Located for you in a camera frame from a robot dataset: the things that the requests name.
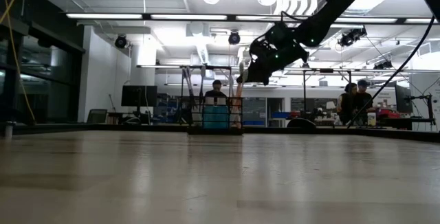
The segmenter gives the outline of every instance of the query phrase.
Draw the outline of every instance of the security camera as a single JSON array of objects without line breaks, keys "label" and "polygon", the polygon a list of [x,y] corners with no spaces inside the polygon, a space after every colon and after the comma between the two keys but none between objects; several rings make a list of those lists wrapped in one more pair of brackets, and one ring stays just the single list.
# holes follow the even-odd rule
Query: security camera
[{"label": "security camera", "polygon": [[125,34],[119,34],[115,41],[115,46],[119,49],[125,49],[130,45]]},{"label": "security camera", "polygon": [[232,31],[229,35],[228,42],[230,45],[238,45],[240,43],[240,35],[238,31]]}]

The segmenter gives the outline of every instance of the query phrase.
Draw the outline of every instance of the ceiling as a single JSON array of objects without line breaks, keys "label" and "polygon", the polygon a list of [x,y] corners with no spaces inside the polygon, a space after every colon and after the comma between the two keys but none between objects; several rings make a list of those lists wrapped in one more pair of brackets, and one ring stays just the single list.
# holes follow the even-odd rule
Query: ceiling
[{"label": "ceiling", "polygon": [[[211,5],[204,0],[50,0],[66,12],[123,12],[123,13],[199,13],[199,14],[273,14],[274,5],[261,5],[256,0],[219,0]],[[431,12],[424,0],[384,0],[370,10],[357,13],[366,16],[422,16],[430,17]],[[189,22],[176,21],[109,21],[94,23],[97,32],[105,33],[109,39],[117,36],[117,28],[138,27],[136,34],[127,34],[132,41],[144,39],[142,27],[152,29],[156,38],[162,44],[157,51],[157,58],[161,63],[167,63],[176,58],[190,58],[191,54],[197,53],[194,45],[182,42],[185,37],[186,25]],[[238,30],[242,34],[242,41],[252,41],[258,35],[264,33],[268,23],[226,23],[209,22],[210,29],[221,28],[226,31]],[[322,48],[313,53],[313,64],[316,67],[372,67],[366,65],[366,61],[378,58],[382,54],[391,54],[393,64],[397,67],[413,49],[413,45],[425,32],[426,26],[408,25],[367,25],[366,31],[371,41],[364,38],[354,46],[340,52],[335,49],[335,39],[324,43]],[[336,36],[341,29],[331,29],[327,38]],[[435,26],[430,36],[431,40],[440,37],[440,27]],[[209,54],[229,54],[237,56],[239,46],[228,45],[228,35],[218,34],[208,45]]]}]

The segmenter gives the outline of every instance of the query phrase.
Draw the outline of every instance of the computer monitor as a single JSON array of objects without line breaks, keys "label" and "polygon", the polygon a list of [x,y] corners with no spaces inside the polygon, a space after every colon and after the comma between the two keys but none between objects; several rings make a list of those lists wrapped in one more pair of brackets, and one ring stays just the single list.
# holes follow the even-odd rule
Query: computer monitor
[{"label": "computer monitor", "polygon": [[400,113],[412,113],[413,104],[411,101],[405,100],[411,96],[411,90],[406,87],[395,85],[397,111]]},{"label": "computer monitor", "polygon": [[157,86],[123,86],[121,105],[123,107],[156,107]]}]

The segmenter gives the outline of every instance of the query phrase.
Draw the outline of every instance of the person in black shirt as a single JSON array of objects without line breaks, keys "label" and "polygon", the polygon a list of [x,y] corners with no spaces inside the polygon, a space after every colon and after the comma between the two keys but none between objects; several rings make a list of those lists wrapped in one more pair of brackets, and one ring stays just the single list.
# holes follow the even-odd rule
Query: person in black shirt
[{"label": "person in black shirt", "polygon": [[221,92],[221,81],[215,80],[212,83],[212,90],[205,93],[205,97],[226,98],[226,94]]},{"label": "person in black shirt", "polygon": [[347,124],[355,113],[355,105],[353,103],[353,99],[357,91],[358,89],[355,83],[347,84],[345,86],[345,93],[341,94],[338,98],[337,110],[339,119],[341,120],[343,125]]},{"label": "person in black shirt", "polygon": [[[368,86],[369,83],[366,80],[360,80],[359,82],[357,82],[357,94],[355,96],[355,108],[357,110],[362,109],[362,107],[364,107],[364,105],[368,103],[369,100],[372,98],[371,94],[366,92]],[[366,125],[369,120],[367,113],[375,111],[376,108],[373,107],[373,101],[369,102],[366,106],[366,109],[359,114],[361,123],[363,125]]]}]

